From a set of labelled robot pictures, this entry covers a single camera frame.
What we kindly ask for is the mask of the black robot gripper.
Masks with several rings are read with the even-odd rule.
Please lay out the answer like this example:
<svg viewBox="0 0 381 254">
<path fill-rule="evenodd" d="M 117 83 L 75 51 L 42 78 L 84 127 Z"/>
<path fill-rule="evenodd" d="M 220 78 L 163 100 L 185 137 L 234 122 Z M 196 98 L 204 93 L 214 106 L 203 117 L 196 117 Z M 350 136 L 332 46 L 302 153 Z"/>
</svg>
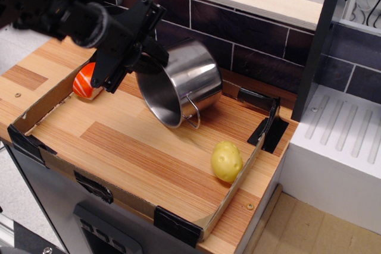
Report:
<svg viewBox="0 0 381 254">
<path fill-rule="evenodd" d="M 128 10 L 110 17 L 105 36 L 96 46 L 91 85 L 114 93 L 125 76 L 158 74 L 169 54 L 158 43 L 155 31 L 167 10 L 154 0 L 138 0 Z"/>
</svg>

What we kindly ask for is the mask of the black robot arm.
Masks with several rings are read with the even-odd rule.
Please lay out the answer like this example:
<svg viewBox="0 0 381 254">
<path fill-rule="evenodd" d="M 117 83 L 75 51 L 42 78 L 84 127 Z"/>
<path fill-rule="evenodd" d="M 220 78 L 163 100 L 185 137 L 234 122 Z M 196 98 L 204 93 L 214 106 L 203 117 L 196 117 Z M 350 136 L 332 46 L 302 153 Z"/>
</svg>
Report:
<svg viewBox="0 0 381 254">
<path fill-rule="evenodd" d="M 83 48 L 95 48 L 94 88 L 114 93 L 126 74 L 158 74 L 168 52 L 154 36 L 166 10 L 154 0 L 138 0 L 111 14 L 99 0 L 1 0 L 1 27 L 22 27 Z"/>
</svg>

